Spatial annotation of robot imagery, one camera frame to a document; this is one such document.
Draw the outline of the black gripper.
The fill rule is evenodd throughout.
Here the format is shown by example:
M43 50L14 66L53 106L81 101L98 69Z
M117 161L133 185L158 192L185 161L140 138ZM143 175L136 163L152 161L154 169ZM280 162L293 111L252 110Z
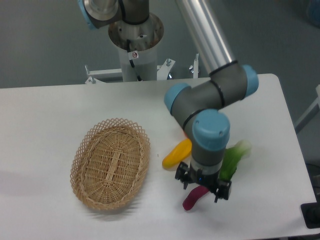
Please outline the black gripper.
M203 165L192 159L190 168L182 161L176 169L174 178L183 184L184 190L190 181L206 187L215 195L214 202L217 203L219 199L228 200L232 189L231 180L218 179L221 167L222 161L215 165Z

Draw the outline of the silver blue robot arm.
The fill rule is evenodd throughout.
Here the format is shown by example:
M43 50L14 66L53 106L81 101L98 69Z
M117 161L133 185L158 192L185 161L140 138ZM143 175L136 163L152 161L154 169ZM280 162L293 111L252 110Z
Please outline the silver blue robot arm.
M156 80L156 49L164 24L151 12L148 0L80 0L78 7L91 29L108 28L118 49L124 82ZM175 178L185 187L203 186L217 200L228 200L232 182L222 177L223 157L231 124L221 109L254 94L255 70L234 57L214 11L206 0L178 0L177 8L208 74L199 84L177 83L164 95L169 113L190 139L191 162L180 163Z

